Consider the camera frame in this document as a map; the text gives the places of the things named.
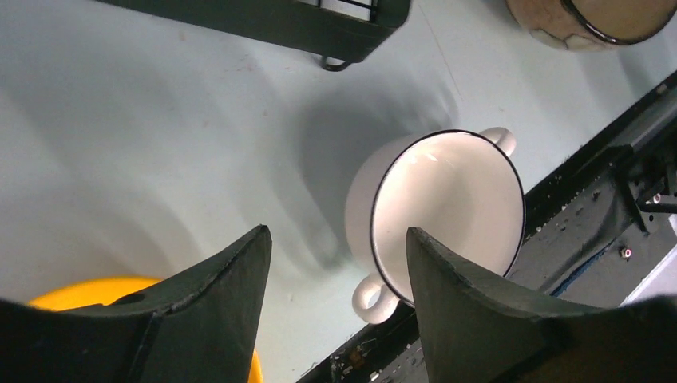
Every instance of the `white ceramic pot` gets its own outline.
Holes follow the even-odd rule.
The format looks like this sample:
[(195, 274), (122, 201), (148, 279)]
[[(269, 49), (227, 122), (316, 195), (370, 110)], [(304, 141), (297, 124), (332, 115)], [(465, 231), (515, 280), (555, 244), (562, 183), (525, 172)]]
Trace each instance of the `white ceramic pot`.
[(525, 226), (524, 192), (509, 159), (515, 146), (505, 128), (446, 130), (396, 140), (365, 162), (346, 202), (350, 249), (370, 272), (353, 293), (360, 318), (381, 323), (400, 300), (414, 305), (409, 227), (496, 274), (507, 273)]

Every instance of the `black rim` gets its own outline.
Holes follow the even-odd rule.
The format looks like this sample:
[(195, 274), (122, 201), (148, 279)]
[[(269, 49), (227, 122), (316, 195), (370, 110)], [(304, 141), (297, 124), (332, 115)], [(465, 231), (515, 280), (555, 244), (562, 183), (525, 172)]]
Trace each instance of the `black rim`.
[(505, 273), (503, 274), (503, 277), (508, 275), (510, 272), (510, 269), (513, 268), (513, 265), (515, 264), (515, 260), (517, 259), (517, 255), (520, 252), (520, 249), (522, 248), (522, 242), (525, 237), (525, 224), (526, 224), (526, 203), (525, 203), (525, 190), (522, 187), (522, 180), (520, 180), (520, 175), (517, 173), (517, 169), (515, 169), (515, 165), (513, 162), (510, 160), (510, 157), (505, 155), (505, 153), (501, 150), (501, 148), (498, 147), (498, 145), (494, 144), (490, 139), (481, 136), (478, 133), (475, 132), (468, 132), (466, 130), (458, 130), (458, 129), (448, 129), (448, 130), (441, 130), (439, 132), (434, 132), (430, 133), (428, 135), (425, 135), (418, 140), (414, 141), (413, 143), (409, 144), (406, 148), (404, 148), (398, 155), (395, 157), (393, 162), (390, 163), (390, 166), (388, 166), (388, 170), (385, 175), (381, 178), (381, 182), (378, 183), (378, 188), (376, 189), (376, 196), (374, 197), (374, 203), (372, 204), (371, 207), (371, 218), (370, 218), (370, 223), (369, 223), (369, 239), (371, 242), (371, 256), (374, 258), (374, 263), (376, 264), (376, 269), (378, 270), (378, 273), (381, 275), (381, 278), (383, 279), (383, 282), (386, 283), (386, 286), (392, 291), (395, 295), (397, 295), (398, 298), (400, 298), (401, 301), (406, 303), (409, 306), (414, 307), (414, 302), (411, 301), (410, 299), (404, 297), (400, 292), (394, 288), (393, 284), (388, 280), (388, 277), (386, 273), (383, 271), (383, 265), (381, 262), (378, 260), (378, 257), (376, 255), (376, 246), (374, 243), (374, 213), (376, 212), (376, 199), (378, 199), (378, 193), (381, 191), (381, 186), (383, 186), (383, 182), (386, 180), (386, 177), (390, 173), (390, 169), (393, 168), (393, 165), (395, 165), (395, 162), (399, 160), (400, 157), (402, 157), (402, 154), (404, 154), (407, 150), (409, 150), (411, 147), (414, 145), (418, 144), (419, 142), (423, 140), (427, 140), (430, 137), (437, 136), (440, 134), (448, 134), (448, 133), (465, 133), (469, 134), (471, 136), (475, 136), (477, 138), (481, 138), (482, 140), (490, 143), (502, 156), (505, 158), (505, 160), (508, 161), (508, 164), (510, 165), (510, 168), (513, 170), (513, 173), (515, 173), (515, 178), (517, 179), (517, 185), (520, 187), (520, 195), (522, 196), (521, 201), (522, 201), (522, 228), (521, 228), (521, 233), (520, 233), (520, 241), (517, 244), (517, 249), (515, 250), (515, 255), (513, 255), (513, 259), (510, 261), (510, 265), (508, 268), (505, 270)]
[(677, 11), (677, 6), (670, 12), (670, 15), (667, 17), (667, 20), (656, 30), (651, 32), (650, 34), (646, 36), (642, 36), (641, 38), (631, 38), (631, 39), (625, 39), (625, 38), (614, 38), (613, 36), (606, 34), (602, 32), (601, 30), (598, 30), (592, 23), (590, 23), (587, 18), (576, 8), (576, 5), (574, 5), (573, 0), (562, 0), (562, 6), (570, 13), (573, 15), (574, 18), (586, 29), (588, 32), (591, 34), (594, 34), (595, 37), (599, 38), (601, 41), (607, 42), (608, 44), (614, 44), (614, 45), (633, 45), (640, 43), (642, 41), (646, 41), (650, 38), (653, 38), (658, 32), (660, 32), (665, 26), (670, 22), (673, 16), (675, 16), (675, 11)]

